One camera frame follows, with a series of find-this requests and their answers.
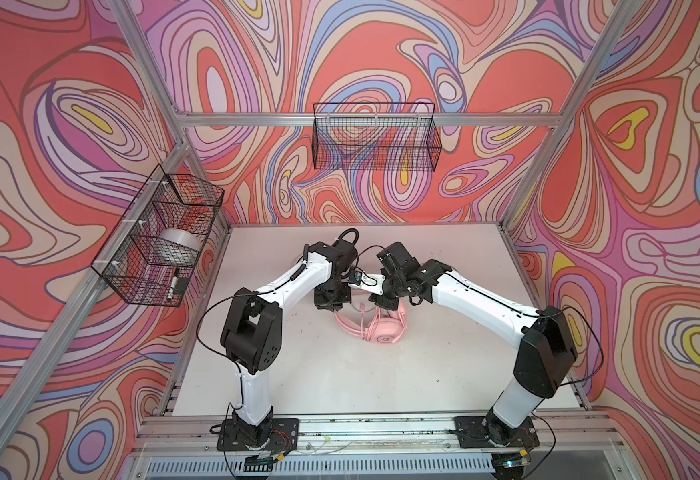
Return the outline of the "pink headphones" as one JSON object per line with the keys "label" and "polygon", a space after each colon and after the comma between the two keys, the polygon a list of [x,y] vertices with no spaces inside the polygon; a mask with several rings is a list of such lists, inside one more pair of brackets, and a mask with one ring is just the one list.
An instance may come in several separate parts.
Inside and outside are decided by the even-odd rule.
{"label": "pink headphones", "polygon": [[365,342],[396,344],[408,331],[408,312],[402,303],[395,310],[367,306],[365,303],[351,304],[351,307],[359,314],[356,320],[337,311],[334,313],[335,321],[342,330]]}

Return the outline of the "grey tape roll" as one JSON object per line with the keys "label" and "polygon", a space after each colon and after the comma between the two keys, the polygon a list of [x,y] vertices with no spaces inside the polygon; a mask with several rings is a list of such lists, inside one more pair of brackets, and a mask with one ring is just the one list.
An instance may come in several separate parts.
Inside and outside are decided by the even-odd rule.
{"label": "grey tape roll", "polygon": [[159,265],[192,267],[200,253],[200,238],[186,230],[163,230],[152,244],[152,257]]}

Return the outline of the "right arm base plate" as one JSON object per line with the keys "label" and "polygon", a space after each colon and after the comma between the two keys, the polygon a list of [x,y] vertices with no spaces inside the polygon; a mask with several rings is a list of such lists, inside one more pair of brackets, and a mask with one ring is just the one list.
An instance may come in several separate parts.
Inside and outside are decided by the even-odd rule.
{"label": "right arm base plate", "polygon": [[532,418],[527,416],[517,428],[511,428],[494,416],[457,416],[450,434],[463,449],[499,448],[533,450],[540,445]]}

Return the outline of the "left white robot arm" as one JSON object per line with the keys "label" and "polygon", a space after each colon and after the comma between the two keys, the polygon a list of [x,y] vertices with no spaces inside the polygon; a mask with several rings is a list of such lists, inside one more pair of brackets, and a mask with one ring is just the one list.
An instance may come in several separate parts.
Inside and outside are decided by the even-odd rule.
{"label": "left white robot arm", "polygon": [[281,348],[284,314],[312,294],[319,310],[339,311],[351,301],[345,277],[358,258],[356,228],[327,244],[303,249],[300,262],[256,289],[239,289],[231,300],[220,338],[225,356],[239,370],[241,404],[223,424],[225,433],[248,448],[265,446],[273,435],[269,372]]}

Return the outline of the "marker pen in basket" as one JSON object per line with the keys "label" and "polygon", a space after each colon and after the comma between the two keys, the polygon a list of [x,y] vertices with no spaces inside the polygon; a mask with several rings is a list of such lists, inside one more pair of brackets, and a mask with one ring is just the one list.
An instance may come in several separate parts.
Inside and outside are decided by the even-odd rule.
{"label": "marker pen in basket", "polygon": [[169,288],[167,291],[167,300],[168,301],[171,301],[175,297],[176,286],[179,282],[179,273],[180,273],[180,268],[176,267],[173,271],[170,285],[169,285]]}

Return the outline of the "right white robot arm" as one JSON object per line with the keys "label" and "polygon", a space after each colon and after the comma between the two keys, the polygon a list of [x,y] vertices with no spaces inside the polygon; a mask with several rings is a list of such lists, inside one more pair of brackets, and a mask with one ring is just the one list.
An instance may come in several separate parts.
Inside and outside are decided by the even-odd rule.
{"label": "right white robot arm", "polygon": [[543,401],[567,381],[578,354],[565,314],[511,301],[469,280],[437,259],[424,263],[395,242],[381,250],[381,289],[376,305],[398,306],[401,298],[454,310],[498,335],[516,350],[512,378],[483,420],[487,441],[505,447]]}

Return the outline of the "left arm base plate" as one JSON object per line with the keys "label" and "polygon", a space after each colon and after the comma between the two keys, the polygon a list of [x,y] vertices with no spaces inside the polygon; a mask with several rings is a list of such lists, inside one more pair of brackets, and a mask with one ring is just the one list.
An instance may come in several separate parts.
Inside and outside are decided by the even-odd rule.
{"label": "left arm base plate", "polygon": [[210,431],[217,434],[216,449],[220,452],[285,453],[298,446],[300,420],[296,417],[265,419],[253,426],[234,416]]}

